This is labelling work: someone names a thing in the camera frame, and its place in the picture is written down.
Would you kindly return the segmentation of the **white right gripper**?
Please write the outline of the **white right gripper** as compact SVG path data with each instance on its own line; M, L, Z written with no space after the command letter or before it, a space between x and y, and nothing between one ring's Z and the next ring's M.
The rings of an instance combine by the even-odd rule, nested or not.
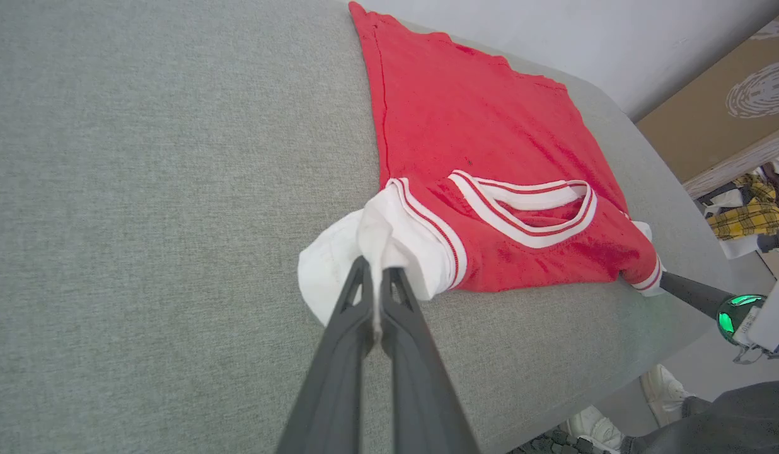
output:
M737 295L663 271L660 287L716 320L721 336L740 349L737 359L779 359L779 277L769 296Z

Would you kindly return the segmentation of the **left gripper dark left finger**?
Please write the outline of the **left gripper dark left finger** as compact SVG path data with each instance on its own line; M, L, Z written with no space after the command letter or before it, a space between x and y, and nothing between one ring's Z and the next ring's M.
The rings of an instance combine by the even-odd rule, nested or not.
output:
M358 257L301 385L277 453L361 450L362 362L373 346L370 266Z

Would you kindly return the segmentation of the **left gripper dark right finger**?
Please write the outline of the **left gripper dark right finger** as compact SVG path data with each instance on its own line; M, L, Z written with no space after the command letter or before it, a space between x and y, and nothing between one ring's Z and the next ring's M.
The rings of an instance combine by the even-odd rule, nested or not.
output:
M403 269L382 273L380 301L381 345L392 362L393 451L481 452Z

